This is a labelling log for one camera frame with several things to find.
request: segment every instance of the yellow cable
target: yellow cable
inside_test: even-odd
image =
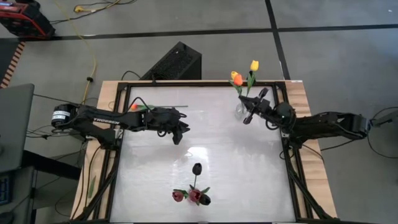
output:
[[[102,7],[102,8],[97,8],[97,9],[84,9],[82,6],[77,5],[77,6],[75,6],[74,11],[75,11],[75,12],[95,12],[95,11],[98,11],[98,10],[103,10],[103,9],[107,9],[107,8],[109,8],[109,7],[112,7],[112,6],[114,6],[115,4],[119,3],[119,1],[120,1],[120,0],[116,0],[114,3],[112,3],[112,4],[110,4],[110,5],[107,5],[107,6]]]
[[[95,71],[97,69],[97,59],[95,57],[94,51],[93,49],[90,47],[89,43],[87,42],[87,40],[85,40],[78,32],[76,26],[74,25],[74,23],[72,22],[72,20],[70,20],[70,17],[68,16],[68,13],[66,11],[64,11],[62,9],[62,7],[59,5],[59,2],[57,0],[54,0],[54,3],[57,5],[57,7],[59,8],[59,10],[62,12],[62,14],[68,19],[68,21],[70,22],[70,25],[72,25],[73,30],[75,31],[75,34],[82,40],[84,41],[84,43],[87,45],[88,50],[90,51],[91,56],[93,57],[93,61],[94,61],[94,66],[93,66],[93,71],[90,75],[90,78],[93,78],[95,75]],[[86,89],[85,89],[85,94],[83,95],[83,101],[82,104],[85,104],[86,98],[87,98],[87,94],[88,94],[88,87],[90,85],[90,81],[87,81],[87,85],[86,85]]]

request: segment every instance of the wooden board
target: wooden board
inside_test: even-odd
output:
[[[261,80],[263,82],[275,82],[275,80]],[[135,81],[131,83],[150,83],[151,81]],[[179,80],[178,82],[225,82],[225,80]],[[99,94],[99,100],[97,104],[97,108],[102,110],[112,110],[114,99],[116,97],[116,90],[119,81],[105,81],[103,82],[103,86],[101,88],[101,93]],[[287,87],[287,94],[289,97],[289,103],[296,109],[296,113],[298,117],[302,116],[310,116],[310,108],[308,105],[307,96],[305,94],[304,85],[301,81],[285,81]],[[124,94],[121,97],[119,111],[122,110],[122,105],[124,103]],[[99,124],[96,125],[107,128],[108,124]],[[320,152],[320,148],[318,145],[318,141],[316,140],[309,140],[305,143],[307,146],[311,147],[312,149]],[[75,202],[73,204],[73,210],[71,214],[71,218],[73,213],[75,212],[76,208],[76,215],[75,217],[79,216],[79,214],[83,211],[86,193],[87,193],[87,184],[90,182],[88,178],[88,166],[90,161],[93,157],[94,152],[96,151],[97,147],[99,146],[97,141],[92,141],[88,143],[87,150],[86,150],[86,157],[85,157],[85,168],[82,170],[84,172],[84,188],[83,188],[83,195],[81,195],[81,185],[82,185],[82,175],[80,177],[78,190],[76,192]],[[328,178],[326,176],[325,166],[322,163],[322,160],[319,158],[318,155],[313,153],[310,150],[306,150],[304,147],[300,150],[301,157],[302,157],[302,164],[305,173],[305,178],[307,181],[307,187],[311,194],[314,196],[315,200],[323,207],[323,209],[331,216],[336,217],[336,210],[333,203],[333,199],[331,196]],[[91,165],[91,174],[90,179],[96,176],[95,180],[95,187],[93,191],[93,196],[98,190],[98,185],[100,181],[101,175],[101,168],[103,165],[103,158],[104,158],[104,150],[99,150]],[[103,195],[103,200],[101,203],[101,210],[99,213],[99,218],[104,218],[106,213],[106,204],[108,202],[108,195],[109,191],[107,190]],[[300,200],[300,211],[302,217],[305,217],[305,206],[303,204],[303,197],[300,191],[297,191],[297,195]]]

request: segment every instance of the black tulip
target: black tulip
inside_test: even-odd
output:
[[[200,175],[201,174],[201,164],[197,163],[197,164],[193,165],[192,172],[195,175]]]
[[[211,199],[206,194],[202,194],[199,199],[199,203],[202,205],[209,205],[211,203]]]

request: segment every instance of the wooden table frame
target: wooden table frame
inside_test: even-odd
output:
[[[287,101],[295,108],[297,117],[302,116],[310,116],[310,108],[307,101],[307,96],[305,94],[304,85],[302,81],[269,81],[269,80],[261,80],[258,81],[262,84],[270,84],[274,92],[277,92],[277,97],[275,96],[275,102]],[[103,82],[103,86],[101,88],[101,93],[99,94],[99,100],[97,104],[97,108],[102,110],[113,110],[122,112],[127,109],[128,101],[125,102],[125,99],[129,99],[129,91],[125,90],[125,87],[128,85],[135,86],[154,86],[152,81],[134,81],[134,82],[125,82],[125,81],[106,81]],[[158,86],[222,86],[228,85],[226,80],[176,80],[176,81],[158,81]],[[108,124],[103,123],[95,123],[97,126],[101,128],[108,128]],[[318,145],[318,141],[316,140],[308,140],[305,143],[307,146],[316,150],[320,153],[320,148]],[[105,151],[100,149],[96,154],[95,158],[93,155],[96,149],[99,147],[98,141],[90,141],[86,150],[85,157],[85,168],[82,170],[84,172],[84,184],[82,185],[82,177],[80,177],[78,190],[76,192],[75,203],[73,204],[72,214],[75,213],[76,218],[82,211],[86,200],[86,193],[88,190],[87,183],[92,181],[93,177],[96,177],[94,181],[94,189],[93,195],[97,193],[99,185],[103,184],[105,177],[109,174],[112,166],[116,163],[116,167],[118,166],[118,159],[114,159],[118,157],[118,152],[115,151]],[[88,172],[91,160],[91,180],[88,180]],[[326,176],[325,167],[323,165],[322,160],[316,155],[314,152],[310,150],[306,150],[305,148],[301,149],[299,153],[296,153],[292,158],[292,162],[294,164],[295,170],[298,172],[300,177],[305,178],[305,183],[307,185],[307,189],[313,195],[315,200],[323,207],[323,209],[331,216],[336,217],[336,211],[333,203],[333,199],[331,197],[331,192],[328,184],[328,179]],[[291,194],[293,199],[293,205],[295,210],[295,216],[297,218],[311,218],[312,211],[309,209],[308,203],[304,200],[301,191],[297,188],[297,186],[292,187],[294,183],[292,183],[289,178]],[[105,193],[102,196],[102,200],[100,204],[96,206],[96,208],[91,213],[89,219],[102,219],[109,220],[111,214],[111,204],[113,200],[113,190],[114,185],[116,183],[116,179],[113,180],[113,183],[106,189]],[[87,203],[89,204],[93,198],[88,198]]]

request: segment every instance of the white table surface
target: white table surface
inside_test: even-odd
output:
[[[254,87],[256,96],[262,87]],[[279,131],[270,131],[257,116],[244,125],[235,118],[239,103],[233,87],[133,87],[148,105],[177,108],[191,130],[178,146],[172,135],[126,131],[111,222],[292,222],[294,211]],[[272,91],[266,99],[274,106]],[[173,189],[211,187],[209,206],[175,202]]]

